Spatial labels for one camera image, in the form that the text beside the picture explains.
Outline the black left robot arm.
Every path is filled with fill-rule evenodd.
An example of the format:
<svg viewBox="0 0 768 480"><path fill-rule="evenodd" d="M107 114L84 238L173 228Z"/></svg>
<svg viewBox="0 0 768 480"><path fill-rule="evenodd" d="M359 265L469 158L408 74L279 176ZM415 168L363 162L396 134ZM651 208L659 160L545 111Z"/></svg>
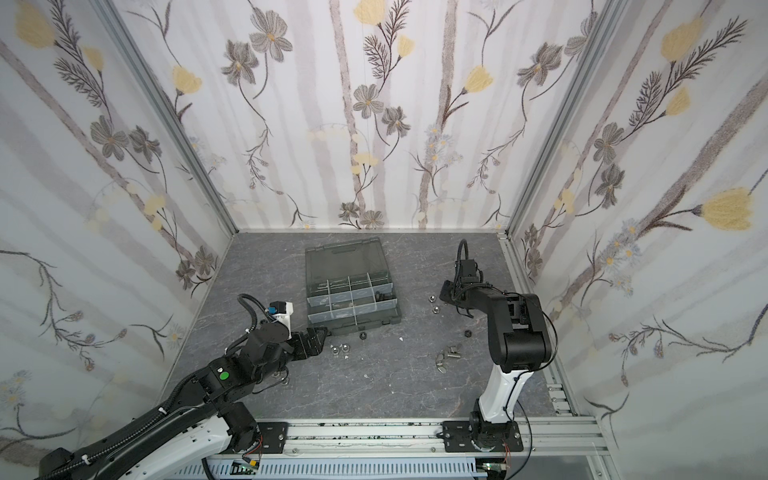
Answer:
<svg viewBox="0 0 768 480"><path fill-rule="evenodd" d="M329 331L312 326L292 330L292 309L284 301L263 305L249 294L238 295L237 301L250 324L221 356L185 376L158 405L114 433L75 451L58 448L45 455L39 478L120 479L211 421L223 428L225 451L263 449L264 436L243 398L267 391L265 380L275 372L287 375L290 362L319 355Z"/></svg>

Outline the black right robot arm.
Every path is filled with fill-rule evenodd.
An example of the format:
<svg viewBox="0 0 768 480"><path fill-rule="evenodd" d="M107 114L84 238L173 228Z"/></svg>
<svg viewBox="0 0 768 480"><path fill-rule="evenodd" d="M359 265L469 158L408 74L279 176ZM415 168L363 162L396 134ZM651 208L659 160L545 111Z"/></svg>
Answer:
<svg viewBox="0 0 768 480"><path fill-rule="evenodd" d="M444 282L439 298L461 314L477 310L485 315L493 369L469 419L443 423L445 449L520 452L514 410L525 383L555 358L557 335L550 331L536 295L505 291L485 280L466 240L459 243L454 267L454 277Z"/></svg>

